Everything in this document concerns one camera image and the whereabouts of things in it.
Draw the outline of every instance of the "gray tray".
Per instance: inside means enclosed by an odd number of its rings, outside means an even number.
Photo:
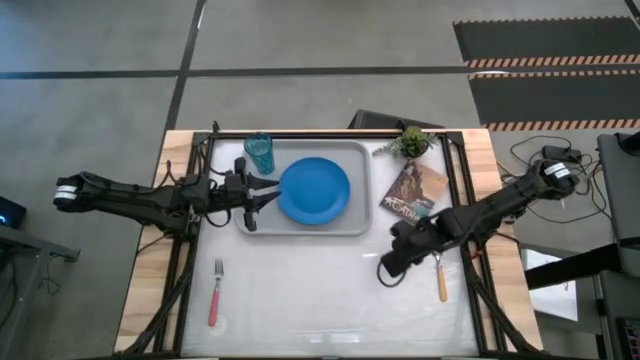
[[[253,162],[247,158],[248,171],[255,176],[279,180],[282,172],[297,160],[306,157],[323,157],[338,164],[347,174],[351,185],[349,203],[344,212],[335,220],[324,225],[304,225],[297,223],[282,211],[278,200],[265,206],[255,215],[258,230],[249,232],[244,226],[243,210],[233,213],[240,231],[250,235],[319,235],[357,236],[371,226],[371,175],[369,151],[356,141],[350,140],[274,140],[273,151],[275,170],[269,175],[261,175]],[[269,192],[256,191],[254,194]]]

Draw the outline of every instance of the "teal glass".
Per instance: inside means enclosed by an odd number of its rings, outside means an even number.
[[[271,174],[274,169],[273,140],[264,133],[255,133],[244,139],[244,151],[249,155],[260,174]]]

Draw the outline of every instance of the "utensil handle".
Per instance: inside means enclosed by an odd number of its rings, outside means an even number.
[[[438,288],[440,290],[440,301],[447,301],[447,285],[444,282],[444,271],[442,265],[438,264]]]
[[[218,286],[213,290],[213,299],[211,300],[211,311],[209,312],[209,326],[214,326],[218,319]]]

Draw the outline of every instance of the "fork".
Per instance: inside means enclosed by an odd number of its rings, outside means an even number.
[[[220,290],[220,281],[224,276],[222,268],[222,259],[216,259],[215,272],[213,277],[216,279],[216,287],[213,289],[213,299],[211,300],[211,311],[209,312],[209,326],[214,326],[218,319],[218,290]]]

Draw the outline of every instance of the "concrete floor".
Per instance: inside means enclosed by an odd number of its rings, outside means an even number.
[[[0,0],[0,72],[178,69],[195,4]],[[461,65],[452,21],[607,15],[629,12],[623,0],[209,0],[191,68]],[[80,170],[150,184],[174,85],[173,78],[0,80],[0,194],[27,206],[25,231],[82,249],[78,263],[52,264],[63,289],[38,297],[21,359],[110,354],[140,227],[106,214],[59,213],[54,185]],[[359,108],[479,127],[464,75],[190,79],[176,127],[209,128],[215,119],[227,129],[344,128]],[[593,153],[601,132],[613,131],[561,135]],[[519,169],[508,149],[531,135],[493,134],[497,157]],[[530,154],[542,143],[519,150]],[[591,209],[579,197],[564,205],[535,208],[558,219]],[[523,242],[584,251],[609,241],[609,224],[598,216],[555,226],[526,215],[516,233]],[[592,345],[545,332],[552,353],[584,354]]]

